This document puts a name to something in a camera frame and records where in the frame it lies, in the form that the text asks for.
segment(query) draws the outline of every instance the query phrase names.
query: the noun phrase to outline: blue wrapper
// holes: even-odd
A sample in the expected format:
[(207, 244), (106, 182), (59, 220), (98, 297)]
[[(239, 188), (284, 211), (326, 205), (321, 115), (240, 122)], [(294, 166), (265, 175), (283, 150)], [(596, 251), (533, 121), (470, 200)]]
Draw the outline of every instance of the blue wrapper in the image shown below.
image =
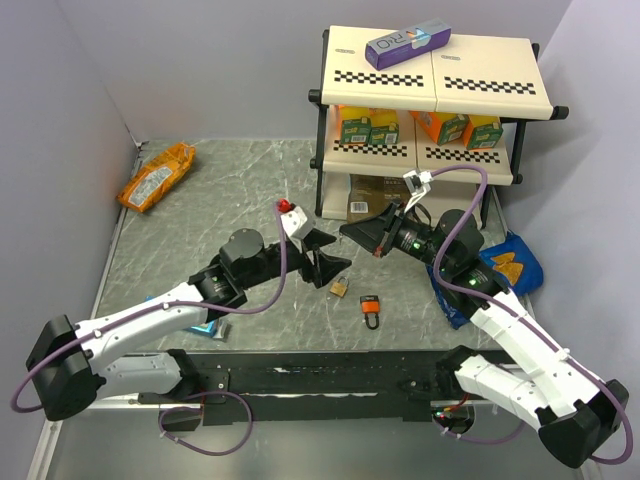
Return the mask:
[[(524, 240), (513, 232), (507, 233), (503, 243), (481, 251), (479, 256), (493, 271), (504, 278), (518, 296), (534, 291), (544, 281), (542, 266)], [(433, 275), (433, 268), (427, 266), (427, 273), (438, 304), (451, 326), (457, 330), (469, 323), (469, 319), (449, 305), (442, 296), (440, 285)]]

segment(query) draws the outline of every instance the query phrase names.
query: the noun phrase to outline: gray wall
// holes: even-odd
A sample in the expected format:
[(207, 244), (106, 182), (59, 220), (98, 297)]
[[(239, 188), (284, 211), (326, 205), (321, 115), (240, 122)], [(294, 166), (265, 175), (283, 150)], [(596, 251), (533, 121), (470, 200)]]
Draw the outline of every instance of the gray wall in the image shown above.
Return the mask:
[(402, 28), (440, 16), (454, 31), (543, 45), (570, 0), (58, 0), (136, 140), (315, 135), (322, 31)]
[[(550, 96), (571, 114), (530, 126), (524, 183), (502, 198), (509, 225), (545, 270), (533, 296), (540, 323), (588, 368), (626, 385), (637, 431), (640, 5), (613, 3), (574, 0), (569, 7), (540, 63)], [(623, 443), (619, 432), (599, 453), (617, 455)], [(611, 479), (637, 478), (638, 471), (640, 453), (604, 469)]]
[(0, 1), (0, 64), (0, 465), (20, 479), (44, 417), (9, 397), (43, 323), (90, 313), (135, 153), (54, 2)]

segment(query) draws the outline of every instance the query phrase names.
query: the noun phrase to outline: floor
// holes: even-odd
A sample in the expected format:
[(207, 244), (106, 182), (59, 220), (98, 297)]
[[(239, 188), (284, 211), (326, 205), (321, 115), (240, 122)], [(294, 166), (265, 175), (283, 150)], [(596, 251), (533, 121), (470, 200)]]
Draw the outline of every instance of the floor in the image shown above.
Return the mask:
[[(172, 142), (144, 145), (148, 161)], [(309, 168), (311, 141), (194, 141), (190, 172), (148, 213), (128, 211), (113, 257), (98, 316), (159, 295), (206, 266), (237, 229), (260, 231), (266, 243), (277, 241), (271, 202), (286, 197), (313, 209), (315, 171)], [(341, 222), (317, 220), (317, 227), (338, 236)], [(496, 205), (483, 231), (485, 245), (504, 239)], [(469, 324), (453, 330), (434, 298), (424, 266), (394, 251), (376, 259), (348, 239), (326, 247), (329, 254), (353, 259), (345, 273), (349, 291), (339, 299), (328, 287), (316, 290), (299, 275), (288, 275), (280, 300), (260, 315), (226, 317), (226, 342), (180, 331), (141, 350), (369, 350), (450, 349), (457, 345), (492, 349), (497, 344)], [(249, 292), (245, 307), (265, 303), (276, 281)], [(378, 295), (381, 325), (368, 330), (359, 297)]]

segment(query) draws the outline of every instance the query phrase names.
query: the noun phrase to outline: purple box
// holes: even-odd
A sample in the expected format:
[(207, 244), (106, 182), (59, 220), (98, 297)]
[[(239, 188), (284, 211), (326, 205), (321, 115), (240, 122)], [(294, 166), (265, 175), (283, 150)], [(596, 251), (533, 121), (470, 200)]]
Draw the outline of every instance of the purple box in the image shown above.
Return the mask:
[(451, 27), (436, 18), (371, 40), (364, 56), (376, 70), (382, 70), (444, 47), (449, 37)]

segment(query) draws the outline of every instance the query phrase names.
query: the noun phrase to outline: orange snack bag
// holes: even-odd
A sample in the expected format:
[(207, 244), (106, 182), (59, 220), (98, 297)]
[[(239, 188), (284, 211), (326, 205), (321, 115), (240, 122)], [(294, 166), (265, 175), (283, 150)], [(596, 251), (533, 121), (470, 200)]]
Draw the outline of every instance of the orange snack bag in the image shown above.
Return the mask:
[(125, 207), (144, 212), (160, 201), (191, 168), (196, 147), (177, 143), (143, 166), (116, 197)]

